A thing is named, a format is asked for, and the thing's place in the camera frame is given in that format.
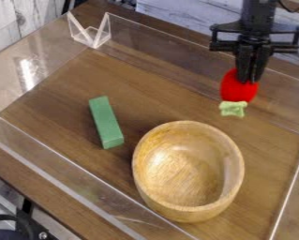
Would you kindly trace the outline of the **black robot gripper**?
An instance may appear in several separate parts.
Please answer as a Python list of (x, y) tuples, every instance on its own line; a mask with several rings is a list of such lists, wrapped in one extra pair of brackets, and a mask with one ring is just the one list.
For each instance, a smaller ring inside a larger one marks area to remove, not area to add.
[(240, 20), (210, 27), (210, 50), (237, 54), (237, 78), (241, 83), (249, 79), (253, 83), (261, 80), (275, 53), (299, 52), (299, 26), (275, 21), (277, 3), (279, 0), (244, 0)]

